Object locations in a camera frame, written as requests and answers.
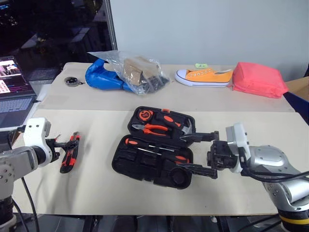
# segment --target orange screwdriver handle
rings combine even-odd
[[[138,146],[138,147],[143,147],[143,148],[148,148],[149,143],[142,142],[136,139],[129,139],[127,138],[125,141],[126,145],[131,145],[131,146]]]
[[[180,164],[180,163],[189,163],[189,159],[183,157],[183,156],[175,156],[176,160],[175,163],[176,164]]]

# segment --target beige table surface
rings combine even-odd
[[[77,110],[134,110],[136,106],[169,108],[174,111],[270,111],[294,112],[284,97],[272,99],[231,88],[188,87],[178,83],[174,76],[178,69],[193,69],[193,65],[162,65],[171,83],[155,94],[138,96],[122,90],[100,90],[87,84],[68,87],[64,78],[77,77],[84,82],[90,63],[67,63],[52,83],[51,89],[40,104],[41,109]],[[211,66],[225,70],[234,66]]]
[[[50,138],[61,134],[67,141],[81,133],[76,166],[60,174],[60,159],[28,174],[25,179],[39,214],[74,215],[253,215],[275,213],[276,208],[261,183],[229,170],[219,178],[193,176],[183,190],[155,186],[116,173],[111,166],[131,111],[38,110],[35,116],[51,123]],[[226,139],[225,127],[243,122],[251,145],[273,145],[284,151],[300,171],[309,166],[309,127],[298,113],[272,112],[184,112],[196,120],[197,132],[218,130]],[[22,136],[15,147],[23,145]],[[206,166],[211,143],[190,146],[197,164]],[[22,212],[31,208],[20,180],[13,198]]]

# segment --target laptop keyboard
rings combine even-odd
[[[32,98],[0,101],[0,113],[27,110]]]

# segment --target clear plastic bag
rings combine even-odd
[[[89,53],[109,62],[136,94],[155,93],[169,82],[157,60],[117,50]]]

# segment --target white robotic arm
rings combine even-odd
[[[50,127],[46,118],[31,118],[24,132],[25,146],[0,153],[0,232],[11,231],[16,224],[11,198],[14,181],[57,160],[55,147],[68,151],[78,146],[76,140],[56,143],[55,139],[46,139]]]

